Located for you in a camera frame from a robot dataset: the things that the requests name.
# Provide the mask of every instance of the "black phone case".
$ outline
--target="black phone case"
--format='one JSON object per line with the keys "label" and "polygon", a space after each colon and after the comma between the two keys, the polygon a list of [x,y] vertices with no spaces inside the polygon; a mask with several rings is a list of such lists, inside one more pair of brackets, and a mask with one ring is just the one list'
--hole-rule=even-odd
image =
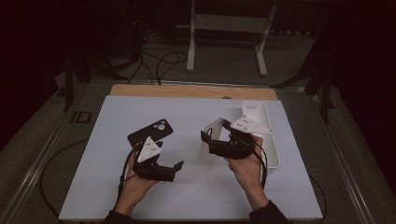
{"label": "black phone case", "polygon": [[143,128],[135,133],[131,133],[128,135],[128,141],[131,143],[131,146],[136,146],[139,142],[145,142],[146,139],[150,136],[151,139],[156,142],[162,138],[165,138],[167,135],[171,134],[173,129],[171,125],[168,123],[166,119],[160,119],[146,128]]}

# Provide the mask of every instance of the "sleeve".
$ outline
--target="sleeve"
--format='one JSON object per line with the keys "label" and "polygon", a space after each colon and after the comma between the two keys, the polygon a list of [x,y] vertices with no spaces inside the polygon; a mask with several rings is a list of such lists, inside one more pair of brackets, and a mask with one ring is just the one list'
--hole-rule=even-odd
{"label": "sleeve", "polygon": [[253,224],[289,224],[283,213],[271,201],[267,206],[251,212],[249,216]]}
{"label": "sleeve", "polygon": [[134,224],[136,223],[131,217],[110,210],[105,218],[105,224]]}

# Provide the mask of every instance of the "metal frame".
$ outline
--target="metal frame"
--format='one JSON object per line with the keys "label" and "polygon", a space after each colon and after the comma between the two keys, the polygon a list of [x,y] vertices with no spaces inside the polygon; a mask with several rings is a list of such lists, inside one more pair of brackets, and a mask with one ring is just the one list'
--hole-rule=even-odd
{"label": "metal frame", "polygon": [[195,29],[202,30],[221,30],[221,31],[237,31],[262,34],[262,42],[255,47],[257,63],[260,69],[260,75],[267,75],[267,67],[265,65],[262,50],[270,33],[271,24],[276,12],[276,5],[271,7],[271,11],[267,18],[251,18],[251,17],[232,17],[218,16],[195,13],[195,0],[191,0],[191,26],[190,26],[190,47],[187,59],[187,71],[194,70],[195,61]]}

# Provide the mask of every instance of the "white board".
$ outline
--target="white board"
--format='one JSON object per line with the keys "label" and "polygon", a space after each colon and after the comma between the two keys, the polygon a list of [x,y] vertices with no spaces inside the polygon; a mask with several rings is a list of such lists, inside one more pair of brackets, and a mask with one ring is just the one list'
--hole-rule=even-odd
{"label": "white board", "polygon": [[[175,181],[160,182],[134,209],[142,220],[237,220],[251,212],[227,161],[200,160],[200,131],[218,118],[237,120],[242,100],[107,96],[67,194],[60,219],[104,219],[114,206],[125,158],[127,135],[167,119],[158,163],[184,161]],[[266,104],[281,165],[267,177],[265,192],[287,218],[321,218],[318,202],[280,101]]]}

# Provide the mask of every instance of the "hand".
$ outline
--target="hand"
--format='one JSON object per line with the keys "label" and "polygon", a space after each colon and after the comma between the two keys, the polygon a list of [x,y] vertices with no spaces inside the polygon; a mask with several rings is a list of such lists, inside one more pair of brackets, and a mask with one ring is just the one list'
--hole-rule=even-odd
{"label": "hand", "polygon": [[124,214],[125,216],[130,216],[134,210],[134,207],[143,200],[143,198],[149,192],[149,189],[158,183],[157,180],[147,180],[135,175],[133,169],[135,156],[136,151],[132,154],[131,159],[129,159],[128,173],[126,178],[129,178],[133,175],[134,177],[125,181],[119,202],[116,204],[114,209],[114,211]]}
{"label": "hand", "polygon": [[[262,145],[262,139],[255,135],[252,136],[257,143],[254,150],[261,157],[262,152],[259,146]],[[242,160],[224,159],[229,163],[230,169],[235,174],[236,180],[245,191],[251,208],[256,210],[265,207],[269,201],[262,189],[261,163],[258,158],[254,154],[251,154]]]}

